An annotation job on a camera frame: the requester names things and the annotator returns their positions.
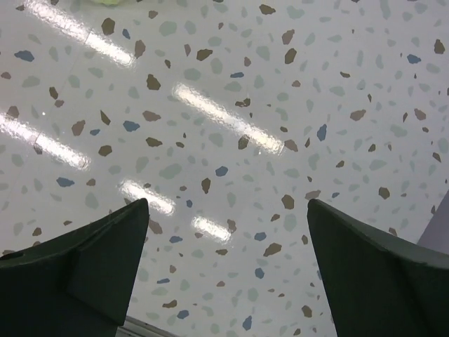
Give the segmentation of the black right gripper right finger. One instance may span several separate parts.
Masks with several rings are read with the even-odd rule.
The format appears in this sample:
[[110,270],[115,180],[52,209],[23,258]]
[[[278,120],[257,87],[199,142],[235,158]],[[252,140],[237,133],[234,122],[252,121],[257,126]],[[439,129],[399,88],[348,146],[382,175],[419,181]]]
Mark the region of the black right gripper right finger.
[[338,336],[448,335],[448,255],[318,199],[307,222]]

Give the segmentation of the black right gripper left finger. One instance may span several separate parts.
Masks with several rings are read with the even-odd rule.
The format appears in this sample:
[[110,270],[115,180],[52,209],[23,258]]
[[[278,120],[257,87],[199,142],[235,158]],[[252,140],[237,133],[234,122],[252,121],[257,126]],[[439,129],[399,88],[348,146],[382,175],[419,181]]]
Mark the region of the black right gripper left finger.
[[146,199],[1,257],[2,336],[115,336],[149,222]]

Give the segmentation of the pale green avocado-print plastic bag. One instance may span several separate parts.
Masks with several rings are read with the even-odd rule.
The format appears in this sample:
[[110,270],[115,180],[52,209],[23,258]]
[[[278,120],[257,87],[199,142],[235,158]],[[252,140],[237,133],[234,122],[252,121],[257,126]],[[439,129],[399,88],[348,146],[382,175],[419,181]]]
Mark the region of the pale green avocado-print plastic bag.
[[83,6],[90,7],[116,7],[123,4],[124,0],[81,0]]

